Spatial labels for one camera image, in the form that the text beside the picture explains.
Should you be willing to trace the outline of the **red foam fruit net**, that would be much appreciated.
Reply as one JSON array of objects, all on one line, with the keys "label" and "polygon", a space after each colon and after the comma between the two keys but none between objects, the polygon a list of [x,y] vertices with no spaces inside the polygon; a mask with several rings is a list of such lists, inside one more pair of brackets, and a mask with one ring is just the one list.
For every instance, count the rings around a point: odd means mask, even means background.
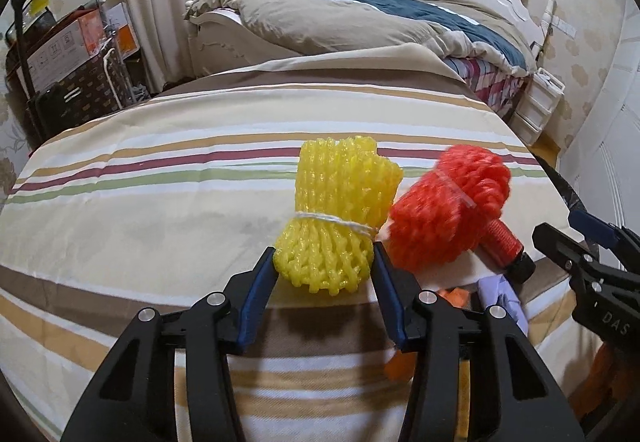
[{"label": "red foam fruit net", "polygon": [[419,273],[456,260],[502,215],[511,172],[484,147],[458,144],[442,152],[390,207],[387,252],[395,267]]}]

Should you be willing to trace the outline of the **yellow foam fruit net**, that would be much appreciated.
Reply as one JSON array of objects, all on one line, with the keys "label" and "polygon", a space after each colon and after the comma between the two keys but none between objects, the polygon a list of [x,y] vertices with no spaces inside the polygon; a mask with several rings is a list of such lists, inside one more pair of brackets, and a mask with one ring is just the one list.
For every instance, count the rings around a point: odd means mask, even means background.
[{"label": "yellow foam fruit net", "polygon": [[311,294],[357,292],[370,277],[373,244],[402,178],[371,137],[304,142],[294,211],[274,242],[281,277]]}]

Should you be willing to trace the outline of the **black lined trash bin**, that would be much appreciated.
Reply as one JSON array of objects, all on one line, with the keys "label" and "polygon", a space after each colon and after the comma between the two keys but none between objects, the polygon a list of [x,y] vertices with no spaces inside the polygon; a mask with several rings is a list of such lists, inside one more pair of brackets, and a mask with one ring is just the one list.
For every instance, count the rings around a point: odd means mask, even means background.
[{"label": "black lined trash bin", "polygon": [[551,217],[546,221],[578,243],[585,244],[585,236],[568,223],[568,215],[574,210],[586,211],[582,199],[573,187],[542,157],[535,156],[536,161],[553,185],[556,196],[551,199]]}]

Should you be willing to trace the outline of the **white wardrobe door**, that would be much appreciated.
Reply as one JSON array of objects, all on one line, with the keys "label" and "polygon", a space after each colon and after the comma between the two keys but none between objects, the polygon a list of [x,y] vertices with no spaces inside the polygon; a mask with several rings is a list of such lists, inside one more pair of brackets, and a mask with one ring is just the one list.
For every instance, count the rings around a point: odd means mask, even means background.
[{"label": "white wardrobe door", "polygon": [[626,0],[600,94],[560,158],[560,173],[591,214],[639,230],[639,6]]}]

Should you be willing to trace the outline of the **crumpled purple paper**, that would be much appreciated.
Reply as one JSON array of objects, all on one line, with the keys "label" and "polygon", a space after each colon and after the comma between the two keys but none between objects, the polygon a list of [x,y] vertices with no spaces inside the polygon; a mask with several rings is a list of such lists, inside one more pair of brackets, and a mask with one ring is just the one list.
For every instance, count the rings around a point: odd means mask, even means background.
[{"label": "crumpled purple paper", "polygon": [[477,282],[477,294],[484,309],[503,307],[523,334],[528,336],[528,321],[521,300],[504,275],[496,274],[480,279]]}]

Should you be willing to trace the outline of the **striped table cloth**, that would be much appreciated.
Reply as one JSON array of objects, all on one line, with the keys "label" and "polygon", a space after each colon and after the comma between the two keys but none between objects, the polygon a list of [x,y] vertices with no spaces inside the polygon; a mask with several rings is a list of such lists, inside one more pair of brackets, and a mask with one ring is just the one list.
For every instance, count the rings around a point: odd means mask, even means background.
[{"label": "striped table cloth", "polygon": [[[1,372],[46,441],[143,307],[189,308],[252,269],[293,214],[299,149],[371,137],[406,191],[447,147],[511,170],[502,220],[574,239],[551,180],[501,118],[419,46],[274,61],[207,76],[43,144],[1,210]],[[540,260],[521,293],[529,339],[561,389],[601,341],[570,317],[566,274]],[[256,344],[230,358],[247,441],[396,441],[409,386],[370,282],[331,298],[278,283]]]}]

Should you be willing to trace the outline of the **white plastic drawer unit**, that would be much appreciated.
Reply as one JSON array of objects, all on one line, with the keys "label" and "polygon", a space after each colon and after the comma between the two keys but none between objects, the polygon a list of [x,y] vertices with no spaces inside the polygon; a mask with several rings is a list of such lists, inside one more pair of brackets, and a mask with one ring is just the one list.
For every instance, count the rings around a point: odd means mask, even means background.
[{"label": "white plastic drawer unit", "polygon": [[511,129],[526,147],[539,139],[564,91],[561,80],[544,68],[534,73],[509,121]]}]

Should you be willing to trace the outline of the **plaid bed sheet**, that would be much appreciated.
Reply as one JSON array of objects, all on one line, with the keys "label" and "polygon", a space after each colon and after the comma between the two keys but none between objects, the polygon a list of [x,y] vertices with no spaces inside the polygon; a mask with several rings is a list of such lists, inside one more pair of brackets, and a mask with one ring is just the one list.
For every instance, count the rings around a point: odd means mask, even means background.
[{"label": "plaid bed sheet", "polygon": [[516,97],[528,80],[508,75],[482,59],[449,57],[444,62],[465,81],[477,99],[502,118],[512,111]]}]

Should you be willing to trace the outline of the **beige and blue duvet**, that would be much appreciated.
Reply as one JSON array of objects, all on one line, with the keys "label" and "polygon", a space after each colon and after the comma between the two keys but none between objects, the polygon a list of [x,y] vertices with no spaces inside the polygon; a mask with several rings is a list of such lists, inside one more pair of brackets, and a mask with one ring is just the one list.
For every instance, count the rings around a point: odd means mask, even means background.
[{"label": "beige and blue duvet", "polygon": [[438,58],[480,58],[523,77],[535,59],[502,17],[465,16],[426,0],[194,0],[184,17],[230,10],[273,45],[299,54],[418,44]]}]

